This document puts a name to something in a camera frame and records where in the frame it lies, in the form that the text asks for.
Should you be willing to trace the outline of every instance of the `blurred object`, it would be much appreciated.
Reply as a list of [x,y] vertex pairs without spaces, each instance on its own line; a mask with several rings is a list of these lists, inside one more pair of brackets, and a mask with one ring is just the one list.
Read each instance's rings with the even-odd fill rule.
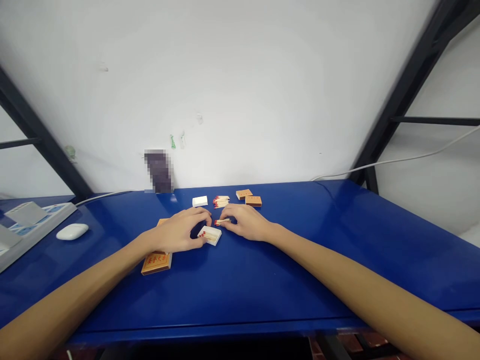
[[172,162],[165,150],[145,150],[145,163],[150,173],[153,191],[157,194],[173,193]]
[[73,164],[76,164],[77,162],[75,161],[76,158],[75,158],[75,148],[71,145],[67,145],[64,147],[64,150],[65,150],[65,153],[66,153],[66,156],[68,157],[68,159],[70,160],[71,163]]
[[174,141],[174,136],[173,136],[173,135],[170,135],[170,142],[171,142],[171,148],[172,148],[172,149],[176,149],[177,146],[175,145],[175,141]]

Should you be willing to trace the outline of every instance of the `cord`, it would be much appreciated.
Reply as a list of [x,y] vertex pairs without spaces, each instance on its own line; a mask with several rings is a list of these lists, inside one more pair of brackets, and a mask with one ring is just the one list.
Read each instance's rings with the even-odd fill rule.
[[352,170],[349,170],[349,171],[346,171],[346,172],[342,172],[342,173],[340,173],[340,174],[317,176],[317,177],[314,177],[313,179],[311,179],[310,181],[315,181],[315,180],[317,180],[317,179],[322,179],[322,178],[331,178],[331,177],[336,177],[336,176],[340,176],[340,175],[346,175],[346,174],[353,173],[353,172],[355,172],[355,171],[357,171],[357,170],[362,170],[362,169],[370,168],[370,167],[375,166],[375,165],[382,165],[382,164],[389,164],[389,163],[398,163],[398,162],[407,161],[407,160],[415,160],[415,159],[426,158],[426,157],[428,157],[428,156],[435,155],[435,154],[438,154],[438,153],[442,152],[442,151],[445,150],[446,148],[449,148],[450,146],[452,146],[452,145],[455,144],[456,142],[459,142],[460,140],[462,140],[463,138],[466,138],[466,137],[467,137],[468,135],[470,135],[470,134],[473,134],[473,133],[476,132],[477,130],[480,130],[480,125],[477,126],[477,127],[475,127],[475,128],[473,128],[472,130],[464,133],[462,136],[457,137],[455,140],[450,141],[448,144],[446,144],[445,146],[441,147],[440,149],[438,149],[437,151],[434,151],[434,152],[429,152],[429,153],[426,153],[426,154],[423,154],[423,155],[418,155],[418,156],[414,156],[414,157],[406,157],[406,158],[401,158],[401,159],[396,159],[396,160],[379,161],[379,162],[375,162],[375,163],[372,163],[372,164],[369,164],[369,165],[360,166],[360,167],[354,168],[354,169],[352,169]]
[[75,204],[75,206],[78,208],[80,205],[88,203],[92,200],[104,198],[104,197],[107,197],[107,196],[110,196],[110,195],[129,193],[129,192],[132,192],[132,191],[135,191],[135,190],[122,190],[122,191],[109,192],[108,194],[103,194],[103,195],[100,195],[100,196],[95,196],[95,197],[89,198],[87,200],[80,201],[79,203]]

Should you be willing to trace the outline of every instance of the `blue table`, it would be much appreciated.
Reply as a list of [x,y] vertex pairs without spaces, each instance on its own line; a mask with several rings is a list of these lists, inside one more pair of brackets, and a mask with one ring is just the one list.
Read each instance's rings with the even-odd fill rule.
[[[82,205],[63,224],[90,229],[76,241],[50,233],[0,274],[0,327],[158,219],[207,195],[238,203],[262,198],[267,219],[338,251],[420,298],[475,324],[480,320],[480,248],[348,180],[131,192]],[[175,253],[170,270],[147,276],[139,264],[93,311],[71,343],[105,344],[245,334],[311,333],[365,324],[275,247],[226,230],[218,245]]]

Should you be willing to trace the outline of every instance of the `white wall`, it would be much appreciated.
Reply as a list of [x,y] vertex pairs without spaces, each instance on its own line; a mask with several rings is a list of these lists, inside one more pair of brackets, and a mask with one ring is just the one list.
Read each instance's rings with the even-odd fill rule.
[[[480,118],[480,19],[448,46],[408,116]],[[471,130],[401,124],[380,160],[434,151]],[[444,152],[376,167],[380,194],[454,234],[480,220],[480,130]]]
[[[0,143],[27,137],[0,106]],[[33,145],[0,150],[0,199],[72,192]]]
[[350,168],[435,4],[1,1],[0,63],[94,191],[148,188],[170,134],[177,187],[303,181]]

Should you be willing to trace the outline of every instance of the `metal bar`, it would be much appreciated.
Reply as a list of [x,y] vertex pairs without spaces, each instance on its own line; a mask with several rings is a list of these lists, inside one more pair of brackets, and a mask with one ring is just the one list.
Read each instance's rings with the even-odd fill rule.
[[412,124],[438,124],[438,125],[459,125],[479,126],[480,118],[467,117],[416,117],[416,116],[395,116],[391,119],[394,123]]
[[379,183],[377,182],[377,173],[375,166],[367,167],[365,169],[366,188],[371,192],[379,195]]
[[[439,2],[353,168],[359,168],[379,159],[399,126],[398,122],[393,122],[391,119],[406,114],[448,45],[446,40],[438,41],[438,39],[447,39],[442,38],[443,31],[458,19],[463,20],[458,20],[459,22],[456,24],[465,23],[467,15],[464,12],[455,17],[459,6],[463,4],[465,4],[465,0],[441,0]],[[365,181],[365,171],[352,172],[349,179],[361,185]]]
[[1,149],[8,149],[8,148],[16,148],[16,147],[24,146],[24,145],[38,144],[41,141],[42,140],[40,138],[33,137],[33,138],[30,138],[30,139],[0,142],[0,150]]
[[401,353],[402,352],[391,343],[386,343],[384,345],[371,347],[366,351],[352,352],[350,357],[352,360],[373,360],[394,357]]
[[317,333],[315,339],[326,360],[352,360],[336,335]]
[[463,3],[459,3],[457,7],[462,16],[458,15],[457,18],[441,32],[439,37],[433,41],[434,51],[438,47],[443,47],[448,44],[480,14],[480,1],[478,0],[464,1]]
[[358,343],[360,344],[363,351],[368,351],[370,349],[369,342],[367,341],[367,339],[365,339],[365,337],[362,334],[360,334],[360,333],[355,334],[355,338],[358,341]]
[[37,114],[35,114],[1,67],[0,105],[27,138],[41,139],[41,142],[33,145],[77,196],[79,201],[93,194],[92,189],[90,189],[83,177],[72,165],[62,148],[60,148]]

